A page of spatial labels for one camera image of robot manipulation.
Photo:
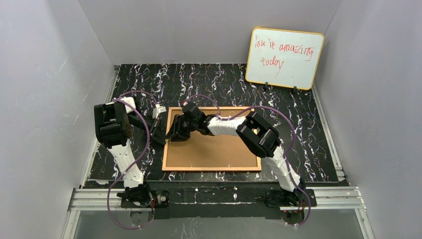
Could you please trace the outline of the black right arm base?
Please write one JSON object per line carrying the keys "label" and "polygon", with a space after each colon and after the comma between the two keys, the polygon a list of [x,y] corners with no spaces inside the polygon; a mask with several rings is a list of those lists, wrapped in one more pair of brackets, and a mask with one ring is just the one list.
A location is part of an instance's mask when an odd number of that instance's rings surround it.
{"label": "black right arm base", "polygon": [[317,206],[317,200],[312,189],[305,189],[309,200],[300,191],[289,192],[285,190],[267,190],[264,194],[264,203],[268,207],[293,207],[293,209],[304,209],[309,205]]}

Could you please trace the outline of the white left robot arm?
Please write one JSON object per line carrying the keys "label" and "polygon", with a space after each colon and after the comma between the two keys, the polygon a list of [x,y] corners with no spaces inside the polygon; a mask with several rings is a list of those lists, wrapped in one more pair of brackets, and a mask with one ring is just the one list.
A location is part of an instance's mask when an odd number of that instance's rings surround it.
{"label": "white left robot arm", "polygon": [[126,189],[145,185],[145,172],[135,164],[130,146],[131,127],[145,130],[150,142],[164,145],[165,136],[161,119],[166,111],[165,106],[156,104],[152,115],[141,118],[139,107],[133,97],[118,98],[114,102],[94,106],[97,141],[107,148],[116,160]]}

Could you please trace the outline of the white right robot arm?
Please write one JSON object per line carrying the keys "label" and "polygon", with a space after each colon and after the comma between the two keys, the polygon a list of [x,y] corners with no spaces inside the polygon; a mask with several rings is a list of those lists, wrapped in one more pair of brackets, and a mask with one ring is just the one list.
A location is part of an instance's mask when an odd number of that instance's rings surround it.
{"label": "white right robot arm", "polygon": [[256,112],[257,108],[248,107],[245,116],[238,113],[232,117],[222,117],[220,113],[207,115],[196,104],[185,101],[182,114],[174,116],[166,139],[186,141],[193,131],[209,136],[238,136],[250,152],[269,165],[281,189],[304,192],[306,185],[292,169],[286,157],[287,152],[281,146],[279,132]]}

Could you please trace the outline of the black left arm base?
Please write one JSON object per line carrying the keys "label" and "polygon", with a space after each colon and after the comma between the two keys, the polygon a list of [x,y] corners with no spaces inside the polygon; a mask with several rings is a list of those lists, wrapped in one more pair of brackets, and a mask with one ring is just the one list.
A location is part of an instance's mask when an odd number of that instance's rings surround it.
{"label": "black left arm base", "polygon": [[170,199],[169,191],[163,190],[153,190],[145,195],[136,196],[134,199],[129,199],[125,192],[119,192],[117,196],[121,198],[122,208],[167,208]]}

